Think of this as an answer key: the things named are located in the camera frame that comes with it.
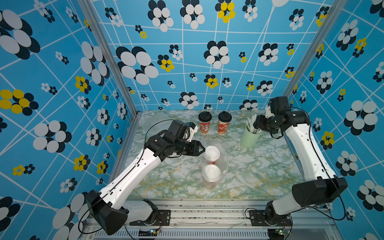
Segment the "red cup white lid front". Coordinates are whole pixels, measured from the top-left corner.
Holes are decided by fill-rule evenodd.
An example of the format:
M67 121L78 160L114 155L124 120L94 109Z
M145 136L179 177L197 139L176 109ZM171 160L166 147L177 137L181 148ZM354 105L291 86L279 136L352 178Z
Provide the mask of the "red cup white lid front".
M204 152L205 162L215 165L220 158L220 150L215 146L208 146Z

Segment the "red cup white lid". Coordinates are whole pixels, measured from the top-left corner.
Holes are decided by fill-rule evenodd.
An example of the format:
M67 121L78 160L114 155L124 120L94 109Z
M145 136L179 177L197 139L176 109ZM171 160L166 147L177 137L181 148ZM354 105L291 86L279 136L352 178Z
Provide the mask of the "red cup white lid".
M207 189L215 188L221 179L221 170L218 166L210 164L203 167L203 184Z
M208 146L204 152L205 162L215 165L220 158L220 150L215 146Z

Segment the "clear plastic carrier bag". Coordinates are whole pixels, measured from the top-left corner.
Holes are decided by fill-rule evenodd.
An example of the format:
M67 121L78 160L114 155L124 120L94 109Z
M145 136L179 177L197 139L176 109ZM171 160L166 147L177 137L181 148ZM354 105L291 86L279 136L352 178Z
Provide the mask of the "clear plastic carrier bag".
M227 158L227 155L226 155L226 152L225 150L222 148L222 146L220 144L215 144L215 145L211 145L211 146L215 146L217 147L219 150L220 150L220 158L219 160L216 162L216 166L218 166L221 170L221 179L219 181L219 183L225 178L225 175L227 174L228 172L228 158ZM205 158L204 158L204 153L202 154L202 157L201 157L201 163L202 163L202 170L203 170L203 167L208 165L206 162L205 162Z

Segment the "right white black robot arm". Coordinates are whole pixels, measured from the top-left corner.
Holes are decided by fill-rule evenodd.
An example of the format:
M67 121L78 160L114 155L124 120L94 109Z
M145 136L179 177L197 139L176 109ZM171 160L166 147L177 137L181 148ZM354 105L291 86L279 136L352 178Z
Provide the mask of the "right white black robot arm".
M277 111L259 115L254 128L274 135L281 132L291 142L301 161L304 182L292 186L286 196L268 202L265 220L276 225L288 215L304 208L332 203L348 187L345 178L337 177L314 141L309 116L303 111Z

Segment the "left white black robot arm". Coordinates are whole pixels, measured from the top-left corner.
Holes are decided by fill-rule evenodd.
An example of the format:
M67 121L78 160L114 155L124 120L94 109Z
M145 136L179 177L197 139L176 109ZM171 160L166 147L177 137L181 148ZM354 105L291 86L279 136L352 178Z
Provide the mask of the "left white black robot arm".
M199 130L193 122L170 120L166 130L145 137L143 149L133 162L100 191L91 190L85 201L89 213L108 235L116 233L127 221L129 210L123 205L133 189L166 158L198 157L205 152L200 141L194 140Z

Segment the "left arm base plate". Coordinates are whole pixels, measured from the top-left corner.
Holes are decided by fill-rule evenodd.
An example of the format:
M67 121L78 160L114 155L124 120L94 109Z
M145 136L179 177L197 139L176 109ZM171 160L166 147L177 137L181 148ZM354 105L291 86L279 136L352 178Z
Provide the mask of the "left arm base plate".
M171 210L152 211L150 215L143 220L129 222L130 226L169 226L171 220Z

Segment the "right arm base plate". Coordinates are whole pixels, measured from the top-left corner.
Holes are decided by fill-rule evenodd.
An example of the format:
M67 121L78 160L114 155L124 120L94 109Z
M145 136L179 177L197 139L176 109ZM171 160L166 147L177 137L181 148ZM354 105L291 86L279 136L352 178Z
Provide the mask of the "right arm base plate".
M290 227L293 224L288 215L280 216L256 209L247 210L246 216L253 227Z

